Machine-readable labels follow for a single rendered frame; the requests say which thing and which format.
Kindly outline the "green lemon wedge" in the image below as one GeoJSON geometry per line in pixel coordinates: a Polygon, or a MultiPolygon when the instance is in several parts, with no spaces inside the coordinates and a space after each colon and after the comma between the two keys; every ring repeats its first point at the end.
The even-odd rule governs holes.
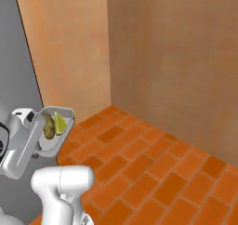
{"type": "Polygon", "coordinates": [[[62,135],[66,128],[66,122],[58,112],[54,112],[54,127],[57,136],[62,135]]]}

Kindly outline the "brown potato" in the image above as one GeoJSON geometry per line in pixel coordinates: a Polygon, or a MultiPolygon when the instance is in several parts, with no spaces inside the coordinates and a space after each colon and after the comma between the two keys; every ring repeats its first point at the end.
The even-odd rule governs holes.
{"type": "Polygon", "coordinates": [[[46,124],[44,126],[44,135],[47,139],[53,139],[55,136],[54,120],[49,113],[43,113],[42,116],[46,120],[46,124]]]}

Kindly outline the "grey vegetable container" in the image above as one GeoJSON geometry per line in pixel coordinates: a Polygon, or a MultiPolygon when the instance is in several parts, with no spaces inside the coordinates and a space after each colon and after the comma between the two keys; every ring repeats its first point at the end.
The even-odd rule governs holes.
{"type": "Polygon", "coordinates": [[[51,116],[54,116],[54,113],[59,113],[66,123],[66,128],[62,135],[54,136],[53,139],[47,139],[45,135],[42,134],[39,139],[41,150],[36,151],[36,153],[43,157],[55,157],[59,153],[62,145],[64,144],[73,128],[74,110],[65,107],[47,106],[43,108],[39,113],[49,113],[51,116]]]}

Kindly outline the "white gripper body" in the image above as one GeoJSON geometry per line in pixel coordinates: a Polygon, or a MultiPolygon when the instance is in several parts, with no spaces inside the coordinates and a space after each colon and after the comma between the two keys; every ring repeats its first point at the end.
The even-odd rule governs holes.
{"type": "Polygon", "coordinates": [[[0,163],[0,175],[10,179],[22,177],[42,135],[45,123],[44,117],[37,115],[31,128],[25,128],[13,139],[16,149],[7,150],[3,161],[0,163]]]}

